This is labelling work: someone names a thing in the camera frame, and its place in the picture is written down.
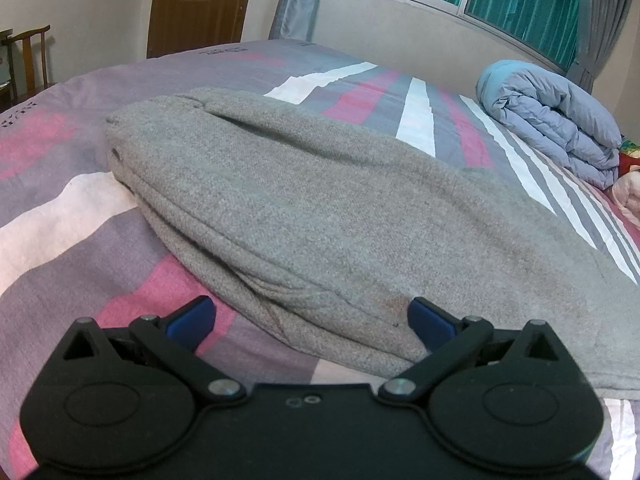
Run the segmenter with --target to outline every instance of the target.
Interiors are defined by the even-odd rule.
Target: gray curtain
[[[625,23],[631,0],[580,0],[575,61],[567,78],[591,93]]]
[[[280,0],[269,39],[310,41],[319,2],[320,0]]]

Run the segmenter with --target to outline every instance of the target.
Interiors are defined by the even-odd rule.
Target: pink patch
[[[114,328],[127,326],[143,314],[167,316],[201,294],[211,296],[216,304],[216,325],[196,350],[196,355],[201,356],[225,336],[237,313],[204,288],[171,254],[158,262],[138,290],[107,303],[96,321],[103,328]],[[17,422],[9,440],[9,458],[17,478],[37,466]]]
[[[24,478],[38,466],[18,422],[14,424],[9,437],[9,460],[17,480]]]
[[[265,56],[261,52],[251,52],[250,50],[247,52],[223,52],[222,54],[217,54],[216,57],[228,57],[233,60],[241,61],[260,61],[270,66],[285,66],[287,64],[282,59]]]
[[[76,131],[63,114],[32,111],[17,121],[17,130],[0,139],[0,180],[26,170]]]
[[[342,94],[338,102],[322,112],[322,115],[351,124],[362,124],[371,115],[382,94],[398,77],[399,72],[386,70]]]
[[[460,136],[460,147],[465,156],[466,165],[470,168],[493,168],[494,162],[491,160],[480,132],[473,126],[469,117],[449,94],[441,92],[440,95],[449,109],[453,123]]]
[[[609,208],[613,211],[613,214],[615,216],[617,216],[620,221],[624,224],[625,228],[626,228],[626,232],[629,233],[629,236],[631,236],[631,239],[636,243],[636,246],[638,246],[638,249],[640,249],[640,229],[638,229],[638,227],[636,227],[635,225],[633,225],[620,211],[620,209],[617,208],[617,206],[609,199],[609,197],[604,194],[601,190],[593,187],[593,186],[589,186],[591,188],[591,190],[594,193],[598,193],[598,195],[600,197],[602,197],[602,199],[607,203],[607,205],[609,205]]]

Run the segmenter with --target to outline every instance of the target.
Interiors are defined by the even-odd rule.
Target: wooden door
[[[153,0],[147,57],[240,41],[247,0]]]

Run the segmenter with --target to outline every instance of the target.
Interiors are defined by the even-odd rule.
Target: blue comforter
[[[616,121],[568,79],[502,60],[484,69],[476,94],[492,118],[579,178],[600,189],[617,179],[622,136]]]

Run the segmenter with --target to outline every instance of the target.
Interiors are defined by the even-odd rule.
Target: bed sheet
[[[287,40],[98,70],[0,115],[0,465],[15,478],[34,467],[17,424],[20,403],[76,317],[125,326],[210,294],[113,179],[103,135],[105,116],[125,104],[204,86],[259,92],[368,126],[455,167],[489,168],[640,282],[640,231],[603,193],[529,148],[471,99],[418,78]],[[383,381],[296,352],[222,302],[197,353],[249,384]],[[640,402],[602,402],[607,420],[590,465],[604,478],[631,480],[640,474]]]

